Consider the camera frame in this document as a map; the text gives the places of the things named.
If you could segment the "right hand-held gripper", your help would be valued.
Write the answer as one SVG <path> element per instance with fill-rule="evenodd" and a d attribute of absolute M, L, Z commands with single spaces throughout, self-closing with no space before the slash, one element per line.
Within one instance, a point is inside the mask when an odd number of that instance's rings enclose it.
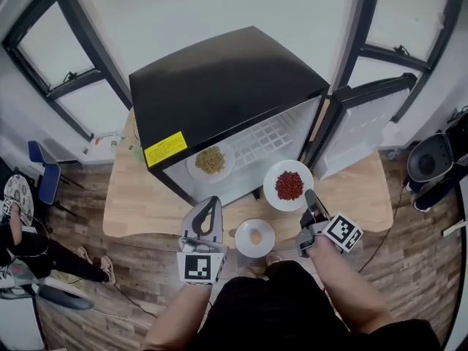
<path fill-rule="evenodd" d="M 301 231 L 296 236 L 298 254 L 306 257 L 306 250 L 315 244 L 317 236 L 325 236 L 342 252 L 350 252 L 363 235 L 362 229 L 344 214 L 331 218 L 313 189 L 307 189 L 305 199 L 308 213 L 300 221 Z"/>

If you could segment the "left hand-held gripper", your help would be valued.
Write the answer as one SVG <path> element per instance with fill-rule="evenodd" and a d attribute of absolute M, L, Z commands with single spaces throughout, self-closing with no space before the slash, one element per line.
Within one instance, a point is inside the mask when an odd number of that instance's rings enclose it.
<path fill-rule="evenodd" d="M 209 218 L 209 228 L 204 231 L 203 223 L 207 218 Z M 213 196 L 198 203 L 184 217 L 181 235 L 185 238 L 178 239 L 180 280 L 185 284 L 210 286 L 216 284 L 227 255 L 227 246 L 215 243 L 222 242 L 223 237 L 220 199 Z"/>

